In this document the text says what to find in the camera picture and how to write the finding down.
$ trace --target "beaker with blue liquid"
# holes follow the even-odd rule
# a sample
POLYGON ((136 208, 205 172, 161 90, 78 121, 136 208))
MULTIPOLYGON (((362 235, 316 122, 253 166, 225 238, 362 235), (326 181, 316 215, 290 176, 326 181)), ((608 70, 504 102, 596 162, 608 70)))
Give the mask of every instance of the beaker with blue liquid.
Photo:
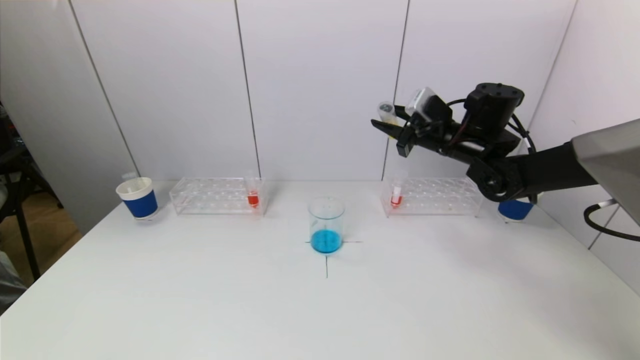
POLYGON ((342 220, 345 206, 340 199, 317 197, 309 204, 311 247, 331 254, 342 246, 342 220))

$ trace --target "white cup rim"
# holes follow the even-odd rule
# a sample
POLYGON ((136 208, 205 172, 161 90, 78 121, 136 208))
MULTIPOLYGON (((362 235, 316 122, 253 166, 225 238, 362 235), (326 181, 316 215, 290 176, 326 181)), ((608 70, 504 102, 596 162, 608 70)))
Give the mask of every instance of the white cup rim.
POLYGON ((137 200, 148 195, 151 190, 153 190, 152 185, 153 182, 148 177, 135 177, 134 179, 126 180, 124 183, 118 185, 118 187, 116 188, 116 193, 122 200, 137 200), (128 192, 127 185, 140 179, 145 183, 145 187, 134 192, 128 192))

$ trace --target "black cable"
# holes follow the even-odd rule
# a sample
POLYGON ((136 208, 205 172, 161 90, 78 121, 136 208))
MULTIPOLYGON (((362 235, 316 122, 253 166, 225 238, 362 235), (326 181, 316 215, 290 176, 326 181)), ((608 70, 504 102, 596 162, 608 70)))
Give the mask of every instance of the black cable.
POLYGON ((611 236, 615 236, 617 238, 623 238, 623 239, 627 239, 627 240, 631 240, 631 241, 640 241, 640 236, 636 236, 636 235, 630 235, 630 234, 625 234, 625 233, 621 233, 615 230, 611 230, 611 229, 607 229, 604 226, 600 226, 596 223, 594 223, 590 218, 589 215, 591 215, 593 212, 600 210, 604 207, 607 207, 609 205, 613 205, 613 204, 617 204, 618 202, 611 199, 607 202, 601 202, 599 204, 595 204, 595 205, 591 205, 590 207, 586 208, 584 210, 584 221, 587 223, 588 226, 591 226, 593 229, 596 229, 597 231, 600 231, 603 234, 607 234, 607 235, 611 235, 611 236))
POLYGON ((451 105, 455 105, 455 104, 459 104, 461 102, 465 102, 466 99, 458 99, 458 100, 453 100, 447 103, 447 106, 451 106, 451 105))
POLYGON ((529 132, 527 130, 525 130, 524 126, 522 126, 522 123, 520 122, 520 119, 518 119, 516 114, 511 114, 511 118, 513 119, 513 121, 515 121, 516 126, 519 129, 517 131, 520 133, 520 136, 527 140, 527 143, 529 145, 527 147, 527 151, 529 151, 529 154, 533 154, 534 152, 537 152, 536 145, 533 143, 533 140, 531 139, 531 136, 529 136, 529 132))

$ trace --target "white table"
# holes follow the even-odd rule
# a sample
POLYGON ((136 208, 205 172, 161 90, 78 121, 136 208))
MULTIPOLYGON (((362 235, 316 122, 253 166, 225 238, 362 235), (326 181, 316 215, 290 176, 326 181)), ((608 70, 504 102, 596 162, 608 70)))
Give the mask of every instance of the white table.
POLYGON ((120 205, 0 318, 1 359, 640 358, 638 296, 538 208, 387 218, 379 188, 278 183, 264 218, 120 205), (361 241, 328 277, 323 194, 361 241))

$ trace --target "blue cup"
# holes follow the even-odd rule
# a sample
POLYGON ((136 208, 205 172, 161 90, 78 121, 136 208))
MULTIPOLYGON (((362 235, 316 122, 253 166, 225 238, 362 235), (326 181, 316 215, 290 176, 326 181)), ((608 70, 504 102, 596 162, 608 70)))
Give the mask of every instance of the blue cup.
POLYGON ((529 201, 524 202, 519 200, 504 201, 498 205, 498 211, 502 216, 517 221, 527 217, 532 208, 533 204, 529 201))
POLYGON ((134 218, 144 219, 156 213, 158 203, 151 179, 136 177, 118 185, 116 193, 134 218))

